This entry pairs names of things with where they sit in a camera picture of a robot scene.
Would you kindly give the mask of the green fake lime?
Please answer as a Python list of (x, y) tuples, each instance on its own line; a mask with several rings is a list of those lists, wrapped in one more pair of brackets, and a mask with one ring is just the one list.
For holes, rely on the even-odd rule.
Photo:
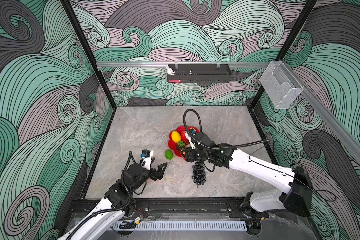
[(167, 160), (172, 160), (173, 157), (174, 157), (174, 154), (173, 154), (172, 150), (166, 150), (166, 151), (165, 151), (165, 158), (166, 158)]

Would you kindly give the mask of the dark purple fake grapes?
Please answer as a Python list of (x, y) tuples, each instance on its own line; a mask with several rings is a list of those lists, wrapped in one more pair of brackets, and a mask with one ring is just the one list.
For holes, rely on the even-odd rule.
[(206, 168), (202, 161), (196, 161), (193, 165), (193, 182), (198, 186), (206, 183)]

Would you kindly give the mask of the yellow fake lemon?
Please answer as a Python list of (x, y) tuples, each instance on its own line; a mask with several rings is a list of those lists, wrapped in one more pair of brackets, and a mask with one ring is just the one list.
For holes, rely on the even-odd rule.
[(178, 142), (180, 142), (182, 140), (182, 137), (179, 132), (172, 131), (171, 132), (171, 140), (177, 144)]

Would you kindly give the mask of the red flower-shaped fruit bowl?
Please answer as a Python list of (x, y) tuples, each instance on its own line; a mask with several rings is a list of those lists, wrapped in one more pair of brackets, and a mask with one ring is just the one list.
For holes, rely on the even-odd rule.
[(177, 157), (184, 159), (186, 162), (193, 163), (197, 159), (194, 156), (194, 150), (191, 149), (191, 146), (189, 145), (189, 142), (185, 136), (186, 128), (188, 128), (188, 127), (179, 126), (175, 130), (173, 130), (173, 131), (177, 131), (180, 133), (180, 135), (182, 137), (182, 141), (186, 144), (186, 147), (184, 149), (182, 149), (181, 151), (178, 151), (176, 149), (177, 144), (171, 140), (171, 132), (172, 131), (169, 133), (168, 147), (170, 150), (172, 150), (173, 154), (176, 155)]

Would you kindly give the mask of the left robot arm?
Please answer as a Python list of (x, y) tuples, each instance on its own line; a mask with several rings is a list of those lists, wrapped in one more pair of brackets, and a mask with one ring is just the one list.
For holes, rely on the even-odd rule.
[(167, 166), (168, 163), (163, 163), (150, 170), (139, 163), (128, 166), (93, 210), (60, 239), (97, 240), (117, 221), (133, 215), (136, 206), (133, 194), (136, 189), (149, 179), (161, 180)]

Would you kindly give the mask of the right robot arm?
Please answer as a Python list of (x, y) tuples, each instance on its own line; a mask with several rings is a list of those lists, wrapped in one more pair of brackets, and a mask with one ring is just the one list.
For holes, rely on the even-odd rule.
[(313, 185), (309, 174), (301, 167), (295, 169), (268, 163), (229, 144), (216, 145), (204, 133), (186, 133), (189, 146), (181, 151), (189, 163), (198, 169), (205, 162), (254, 176), (274, 187), (274, 190), (248, 192), (241, 208), (253, 218), (271, 210), (287, 210), (301, 217), (310, 216)]

